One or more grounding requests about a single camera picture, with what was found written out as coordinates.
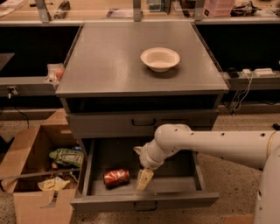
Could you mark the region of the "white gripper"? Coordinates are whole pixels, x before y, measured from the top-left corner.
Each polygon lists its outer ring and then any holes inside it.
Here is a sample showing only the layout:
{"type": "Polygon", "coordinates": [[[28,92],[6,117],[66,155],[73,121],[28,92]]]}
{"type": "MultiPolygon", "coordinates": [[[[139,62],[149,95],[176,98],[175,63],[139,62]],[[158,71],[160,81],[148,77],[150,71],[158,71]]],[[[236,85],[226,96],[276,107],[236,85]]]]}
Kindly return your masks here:
{"type": "Polygon", "coordinates": [[[140,169],[137,175],[136,189],[143,191],[150,183],[154,171],[172,155],[172,148],[161,147],[156,141],[151,141],[142,146],[135,146],[133,150],[140,159],[140,164],[145,169],[140,169]]]}

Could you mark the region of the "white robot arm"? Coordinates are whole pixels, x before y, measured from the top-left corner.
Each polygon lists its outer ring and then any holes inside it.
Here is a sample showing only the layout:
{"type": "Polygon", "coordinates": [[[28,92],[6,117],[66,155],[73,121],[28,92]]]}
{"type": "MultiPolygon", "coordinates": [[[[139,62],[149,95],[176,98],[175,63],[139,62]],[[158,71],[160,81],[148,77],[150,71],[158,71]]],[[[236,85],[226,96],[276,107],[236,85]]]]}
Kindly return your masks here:
{"type": "Polygon", "coordinates": [[[143,167],[138,173],[138,190],[146,188],[167,158],[182,150],[261,169],[254,224],[280,224],[279,131],[194,131],[184,124],[164,124],[151,142],[134,150],[143,167]]]}

